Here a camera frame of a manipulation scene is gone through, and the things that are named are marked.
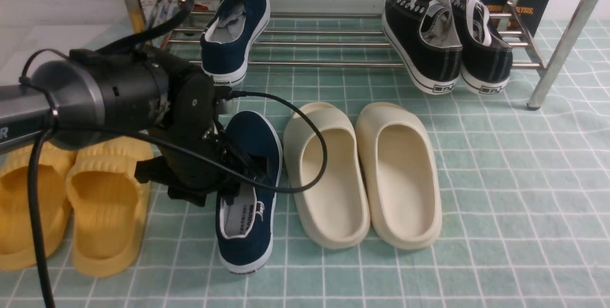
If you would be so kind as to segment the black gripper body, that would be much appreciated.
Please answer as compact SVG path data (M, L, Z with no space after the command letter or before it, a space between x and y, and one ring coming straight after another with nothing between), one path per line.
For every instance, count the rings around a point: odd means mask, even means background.
M170 111L159 127L148 134L170 144L217 162L242 175L253 175L252 158L231 139L216 112L218 105L211 77L187 63L170 69L168 97ZM217 193L227 204L233 204L240 182L216 167L160 146L161 156L140 161L135 178L144 184L155 182L168 187L172 199L205 206L207 195Z

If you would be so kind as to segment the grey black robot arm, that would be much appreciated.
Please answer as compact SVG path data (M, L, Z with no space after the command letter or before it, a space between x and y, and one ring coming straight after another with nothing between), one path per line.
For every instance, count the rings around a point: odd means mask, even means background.
M136 180L204 206L209 193L234 196L239 181L264 178L220 126L220 101L230 97L200 67L155 47L71 50L1 87L1 152L43 133L59 149L79 150L146 130L161 156L136 162Z

